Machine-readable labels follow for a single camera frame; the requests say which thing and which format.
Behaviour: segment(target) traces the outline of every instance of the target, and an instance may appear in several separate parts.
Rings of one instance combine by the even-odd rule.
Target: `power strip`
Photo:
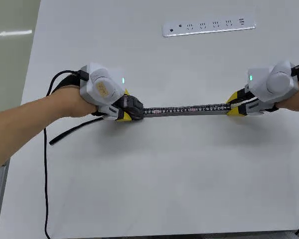
[[[256,23],[252,16],[231,16],[215,17],[202,21],[166,22],[162,27],[162,31],[164,37],[169,37],[254,28],[256,28]]]

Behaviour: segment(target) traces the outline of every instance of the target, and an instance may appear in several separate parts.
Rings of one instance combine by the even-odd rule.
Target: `cable connector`
[[[77,71],[78,76],[80,77],[81,80],[83,81],[88,81],[89,80],[89,73],[82,71],[82,70],[78,70]]]

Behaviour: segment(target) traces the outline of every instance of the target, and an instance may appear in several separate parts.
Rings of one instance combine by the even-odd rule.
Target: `gray floor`
[[[20,105],[39,4],[40,0],[0,0],[0,33],[32,30],[0,36],[0,111]],[[4,170],[0,169],[0,190]]]

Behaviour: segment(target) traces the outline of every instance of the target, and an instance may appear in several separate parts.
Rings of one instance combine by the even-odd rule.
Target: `white device housing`
[[[81,70],[89,73],[89,80],[80,82],[80,95],[96,106],[108,106],[124,95],[122,79],[110,74],[107,68],[89,63]]]
[[[282,61],[271,68],[251,68],[248,70],[248,87],[260,101],[275,103],[288,99],[298,90],[297,77],[291,76],[294,65]]]

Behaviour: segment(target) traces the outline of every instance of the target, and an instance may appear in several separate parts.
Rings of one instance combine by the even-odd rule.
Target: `measuring tape blade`
[[[144,117],[225,115],[230,109],[230,104],[144,108]]]

